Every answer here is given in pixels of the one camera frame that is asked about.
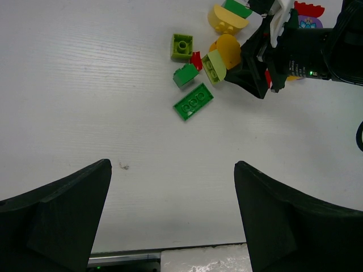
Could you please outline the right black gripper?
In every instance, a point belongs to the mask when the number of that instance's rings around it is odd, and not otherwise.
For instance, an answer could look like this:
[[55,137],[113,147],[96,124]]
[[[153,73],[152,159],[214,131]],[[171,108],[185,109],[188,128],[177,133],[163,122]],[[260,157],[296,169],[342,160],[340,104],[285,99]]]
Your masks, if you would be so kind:
[[[241,63],[227,71],[225,81],[242,87],[258,99],[263,99],[268,90],[279,92],[283,89],[289,77],[333,79],[333,73],[329,71],[323,57],[323,50],[332,29],[324,26],[313,29],[300,28],[299,15],[293,4],[290,19],[284,24],[285,30],[277,39],[277,47],[272,48],[269,36],[272,18],[270,16],[265,18],[262,14],[264,10],[262,1],[247,3],[253,12],[263,16],[263,20],[260,27],[240,47]],[[312,4],[323,6],[326,11],[327,5],[319,2]],[[271,89],[268,88],[265,77],[266,69],[271,75]]]

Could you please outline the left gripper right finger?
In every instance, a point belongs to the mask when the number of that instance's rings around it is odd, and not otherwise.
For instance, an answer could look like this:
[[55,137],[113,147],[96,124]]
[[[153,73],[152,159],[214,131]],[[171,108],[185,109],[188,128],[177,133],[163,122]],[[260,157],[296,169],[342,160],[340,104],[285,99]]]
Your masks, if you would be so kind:
[[362,211],[309,196],[244,161],[234,181],[253,271],[362,271]]

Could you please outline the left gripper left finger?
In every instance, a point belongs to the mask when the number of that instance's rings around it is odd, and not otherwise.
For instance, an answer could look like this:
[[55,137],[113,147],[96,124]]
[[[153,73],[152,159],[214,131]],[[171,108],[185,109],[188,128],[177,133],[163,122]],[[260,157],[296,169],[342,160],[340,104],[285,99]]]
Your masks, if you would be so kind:
[[99,160],[1,201],[1,271],[86,271],[111,182]]

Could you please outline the orange yellow curved lego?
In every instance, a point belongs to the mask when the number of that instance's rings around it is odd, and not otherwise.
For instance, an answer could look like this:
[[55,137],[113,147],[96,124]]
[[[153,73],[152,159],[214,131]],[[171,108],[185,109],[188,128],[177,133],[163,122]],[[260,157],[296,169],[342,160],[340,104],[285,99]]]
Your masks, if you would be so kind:
[[242,61],[240,44],[233,35],[221,35],[209,48],[209,52],[214,50],[220,53],[227,70],[231,70]]

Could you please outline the lime curved lego brick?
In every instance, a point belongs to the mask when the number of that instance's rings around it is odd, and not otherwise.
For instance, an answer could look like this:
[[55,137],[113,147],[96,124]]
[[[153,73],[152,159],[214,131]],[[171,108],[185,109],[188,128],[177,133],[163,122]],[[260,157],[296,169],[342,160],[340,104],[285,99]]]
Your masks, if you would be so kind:
[[212,85],[224,80],[227,69],[217,49],[206,54],[201,61]]

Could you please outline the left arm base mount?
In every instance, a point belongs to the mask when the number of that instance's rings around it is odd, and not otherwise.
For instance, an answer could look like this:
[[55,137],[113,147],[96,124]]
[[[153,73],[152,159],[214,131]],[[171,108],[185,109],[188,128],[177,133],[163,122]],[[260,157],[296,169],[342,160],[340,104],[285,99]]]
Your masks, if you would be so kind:
[[161,250],[131,250],[91,254],[86,271],[160,271]]

